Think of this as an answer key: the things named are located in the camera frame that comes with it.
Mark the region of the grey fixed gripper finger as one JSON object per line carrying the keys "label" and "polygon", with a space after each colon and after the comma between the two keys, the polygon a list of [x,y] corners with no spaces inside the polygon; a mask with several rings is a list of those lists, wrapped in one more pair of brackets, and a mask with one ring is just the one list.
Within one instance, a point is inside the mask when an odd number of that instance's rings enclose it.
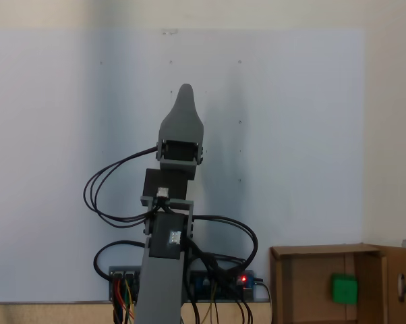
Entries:
{"label": "grey fixed gripper finger", "polygon": [[182,84],[175,103],[162,121],[159,140],[203,140],[204,126],[194,100],[190,84]]}

